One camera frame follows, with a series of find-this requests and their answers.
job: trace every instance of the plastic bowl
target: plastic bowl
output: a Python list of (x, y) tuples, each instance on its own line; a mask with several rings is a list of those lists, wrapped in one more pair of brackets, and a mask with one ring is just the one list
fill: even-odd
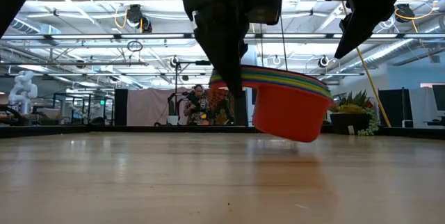
[[(320, 134), (323, 118), (333, 103), (327, 86), (295, 72), (242, 66), (243, 86), (256, 88), (253, 124), (258, 130), (309, 143)], [(211, 88), (225, 87), (217, 74)]]

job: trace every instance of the monitor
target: monitor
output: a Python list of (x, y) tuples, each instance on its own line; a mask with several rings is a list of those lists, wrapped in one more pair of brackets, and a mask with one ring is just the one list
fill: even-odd
[(445, 85), (432, 85), (438, 111), (445, 111)]

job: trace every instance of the black wall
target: black wall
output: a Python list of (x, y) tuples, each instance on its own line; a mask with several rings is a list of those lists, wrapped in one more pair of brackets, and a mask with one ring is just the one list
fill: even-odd
[(126, 126), (128, 90), (116, 89), (114, 98), (114, 125)]
[[(410, 91), (408, 89), (379, 90), (378, 96), (392, 127), (402, 127), (403, 120), (412, 120)], [(382, 112), (380, 123), (387, 127)]]
[(245, 91), (243, 96), (235, 99), (235, 124), (237, 126), (248, 126), (247, 97)]

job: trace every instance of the fluorescent light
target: fluorescent light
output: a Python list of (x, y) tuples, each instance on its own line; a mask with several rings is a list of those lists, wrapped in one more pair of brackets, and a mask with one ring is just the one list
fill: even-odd
[(33, 70), (36, 72), (48, 72), (47, 68), (44, 67), (40, 67), (37, 65), (19, 65), (19, 67), (24, 68), (24, 69), (28, 69), (28, 70)]
[(116, 74), (107, 74), (107, 73), (102, 73), (102, 74), (86, 74), (86, 76), (110, 76), (110, 75), (116, 75)]
[(114, 91), (114, 88), (76, 88), (75, 90), (71, 90), (73, 92), (70, 93), (77, 93), (82, 91)]
[(445, 38), (445, 33), (408, 33), (404, 38)]
[(363, 73), (339, 73), (339, 74), (330, 74), (330, 76), (360, 76), (364, 75)]
[(431, 33), (431, 32), (433, 32), (434, 30), (437, 30), (437, 29), (440, 29), (440, 26), (435, 26), (432, 29), (428, 29), (427, 31), (425, 31), (425, 33)]
[(4, 35), (2, 40), (43, 40), (43, 35)]
[(117, 28), (112, 28), (111, 30), (113, 30), (113, 31), (117, 31), (117, 32), (119, 32), (120, 34), (122, 34), (122, 31), (119, 30), (119, 29), (117, 29)]
[(82, 76), (82, 74), (48, 74), (49, 76), (56, 77), (71, 77), (71, 76)]
[(63, 78), (63, 77), (54, 77), (55, 79), (59, 80), (59, 81), (64, 81), (64, 82), (72, 82), (69, 79)]
[[(264, 38), (282, 38), (281, 33), (266, 33)], [(325, 33), (285, 33), (284, 38), (325, 38)]]
[(395, 38), (397, 37), (396, 33), (375, 33), (371, 35), (371, 38)]
[(88, 87), (98, 87), (98, 86), (100, 86), (100, 85), (97, 85), (97, 84), (95, 84), (93, 82), (86, 82), (86, 81), (79, 82), (79, 85), (88, 86)]
[(133, 84), (133, 81), (129, 77), (126, 77), (124, 75), (119, 76), (119, 80), (130, 85)]
[(113, 39), (114, 35), (52, 35), (56, 40)]
[(164, 38), (183, 38), (184, 35), (181, 34), (158, 34), (158, 33), (148, 33), (148, 34), (125, 34), (125, 35), (121, 35), (121, 38), (123, 39), (147, 39), (147, 38), (159, 38), (159, 39), (164, 39)]

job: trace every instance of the wooden surface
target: wooden surface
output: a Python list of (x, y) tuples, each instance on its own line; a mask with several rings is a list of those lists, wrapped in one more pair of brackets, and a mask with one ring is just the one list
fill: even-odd
[(0, 223), (433, 224), (445, 142), (324, 135), (0, 140)]

